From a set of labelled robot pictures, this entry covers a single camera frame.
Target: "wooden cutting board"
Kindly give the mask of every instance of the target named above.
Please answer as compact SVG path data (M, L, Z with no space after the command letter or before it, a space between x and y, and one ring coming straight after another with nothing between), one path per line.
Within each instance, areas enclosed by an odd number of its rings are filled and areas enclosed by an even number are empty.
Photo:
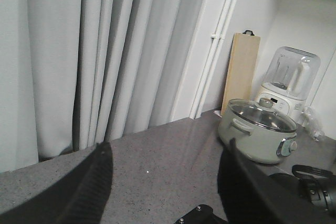
M236 33L233 39L221 115L229 100L249 100L260 37Z

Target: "glass lid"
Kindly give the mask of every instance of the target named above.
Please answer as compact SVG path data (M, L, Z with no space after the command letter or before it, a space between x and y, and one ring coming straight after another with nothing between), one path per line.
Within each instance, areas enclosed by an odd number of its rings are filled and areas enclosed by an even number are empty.
M296 123L287 115L271 108L272 102L268 99L261 100L258 104L254 101L233 99L228 107L240 118L260 127L278 132L295 132Z

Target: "curtain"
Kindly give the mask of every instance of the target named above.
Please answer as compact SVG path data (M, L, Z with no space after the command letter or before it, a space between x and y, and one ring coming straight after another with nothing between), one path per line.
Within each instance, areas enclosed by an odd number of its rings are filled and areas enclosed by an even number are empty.
M24 106L30 140L16 136L11 151L29 146L31 164L37 151L50 158L167 123L202 1L16 0L23 43L11 64L26 63L5 89L22 93L11 108Z
M0 172L38 162L26 0L0 0Z

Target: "cutting board handle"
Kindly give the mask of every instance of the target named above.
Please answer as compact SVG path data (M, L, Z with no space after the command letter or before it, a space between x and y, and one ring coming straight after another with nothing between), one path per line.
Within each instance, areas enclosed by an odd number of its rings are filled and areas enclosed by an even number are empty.
M243 32L243 34L254 36L254 33L251 30L245 30L245 32Z

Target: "pot control knob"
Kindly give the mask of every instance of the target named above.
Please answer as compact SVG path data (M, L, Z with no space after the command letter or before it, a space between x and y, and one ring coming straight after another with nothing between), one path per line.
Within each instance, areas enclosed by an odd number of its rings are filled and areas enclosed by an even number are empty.
M293 141L290 146L289 146L289 152L293 152L298 148L298 144L296 143L296 141Z

